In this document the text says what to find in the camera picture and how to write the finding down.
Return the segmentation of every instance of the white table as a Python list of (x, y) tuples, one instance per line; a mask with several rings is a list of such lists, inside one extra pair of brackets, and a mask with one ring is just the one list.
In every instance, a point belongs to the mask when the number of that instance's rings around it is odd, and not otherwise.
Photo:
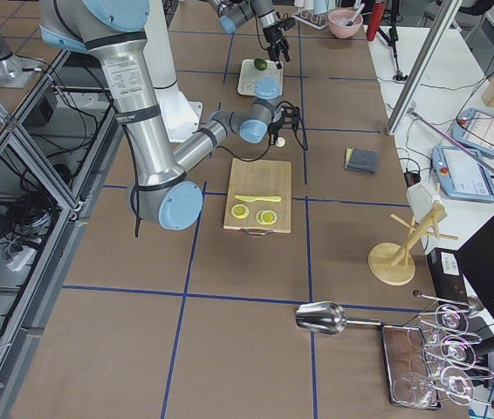
[[(418, 52), (422, 48), (428, 29), (426, 28), (398, 28), (399, 42), (397, 43), (400, 68), (404, 74), (408, 74), (412, 69)], [(377, 34), (373, 42), (369, 43), (369, 49), (374, 61), (375, 71), (381, 83), (381, 93), (385, 101), (385, 106), (390, 113), (390, 107), (394, 106), (402, 90), (402, 84), (391, 81), (395, 74), (395, 63), (392, 57), (392, 50), (387, 47), (385, 41)], [(464, 43), (462, 36), (456, 30), (449, 30), (440, 47), (432, 58), (428, 70), (422, 79), (422, 84), (431, 86), (445, 86), (456, 88), (460, 86), (472, 85), (484, 77), (482, 69), (477, 64), (474, 56)], [(489, 82), (485, 82), (468, 101), (464, 109), (476, 107), (484, 109), (494, 114), (494, 108), (488, 108), (481, 99), (481, 94)], [(421, 86), (416, 96), (415, 110), (426, 120), (434, 123), (444, 122), (456, 117), (457, 112), (472, 93), (473, 87), (467, 87), (457, 91), (435, 89)], [(395, 132), (395, 140), (400, 157), (409, 157), (416, 160), (421, 168), (427, 168), (429, 161), (427, 158), (406, 149), (408, 128), (412, 122), (412, 117), (407, 115), (403, 118), (401, 125)], [(441, 126), (443, 130), (449, 128), (449, 123)], [(409, 132), (409, 147), (431, 156), (431, 149), (442, 141), (442, 137), (426, 127), (420, 121), (414, 122)], [(401, 165), (406, 168), (406, 161), (402, 160)], [(494, 168), (494, 160), (489, 161)], [(408, 169), (415, 169), (415, 164), (410, 162)], [(422, 171), (422, 182), (436, 183), (435, 174), (428, 176), (428, 171)], [(458, 240), (429, 239), (426, 252), (434, 247), (448, 249), (458, 249), (472, 234), (474, 234), (484, 223), (494, 215), (494, 203), (474, 203), (470, 201), (458, 201), (448, 198), (441, 193), (443, 204), (449, 216), (439, 225), (442, 233), (456, 235)], [(469, 294), (475, 294), (470, 285), (467, 284)], [(493, 318), (484, 310), (482, 316), (485, 321), (493, 323)], [(477, 388), (475, 397), (485, 401), (489, 392), (483, 388)], [(477, 414), (483, 414), (484, 408), (479, 405), (471, 406)], [(494, 411), (490, 409), (488, 417), (494, 418)]]

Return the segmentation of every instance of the red bottle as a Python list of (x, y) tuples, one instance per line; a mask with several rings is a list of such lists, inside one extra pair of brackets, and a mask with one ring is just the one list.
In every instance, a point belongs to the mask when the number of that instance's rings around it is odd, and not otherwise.
[(373, 10), (371, 10), (371, 18), (369, 19), (369, 25), (367, 26), (366, 38), (368, 41), (373, 41), (375, 39), (375, 34), (381, 25), (381, 20), (383, 19), (383, 13), (387, 5), (383, 1), (377, 1), (373, 5)]

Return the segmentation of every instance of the yellow knife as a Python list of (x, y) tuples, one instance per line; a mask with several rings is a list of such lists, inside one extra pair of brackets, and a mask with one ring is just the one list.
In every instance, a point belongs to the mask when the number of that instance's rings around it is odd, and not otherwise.
[(239, 201), (244, 203), (254, 203), (255, 201), (267, 201), (269, 203), (279, 203), (282, 201), (282, 196), (247, 196), (247, 195), (235, 195)]

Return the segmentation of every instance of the lime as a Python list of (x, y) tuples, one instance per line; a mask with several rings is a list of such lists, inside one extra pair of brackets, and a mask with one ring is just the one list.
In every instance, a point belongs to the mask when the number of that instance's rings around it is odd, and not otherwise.
[(257, 213), (257, 221), (262, 225), (272, 225), (278, 220), (278, 215), (276, 212), (266, 209), (264, 211), (259, 211)]
[(255, 61), (253, 61), (253, 65), (255, 68), (261, 72), (266, 70), (266, 67), (268, 67), (268, 64), (266, 63), (265, 59), (262, 58), (255, 58)]
[(247, 208), (247, 205), (238, 203), (231, 207), (231, 215), (239, 219), (247, 218), (249, 215), (249, 208)]

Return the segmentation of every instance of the blue and white tablet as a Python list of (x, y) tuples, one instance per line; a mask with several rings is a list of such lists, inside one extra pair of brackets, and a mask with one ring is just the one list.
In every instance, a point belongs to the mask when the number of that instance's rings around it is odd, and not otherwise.
[(471, 107), (459, 115), (458, 122), (452, 129), (455, 140), (494, 157), (494, 115)]
[[(482, 154), (471, 149), (480, 159)], [(494, 203), (490, 172), (456, 147), (435, 146), (431, 153), (433, 169), (443, 192), (456, 199)]]

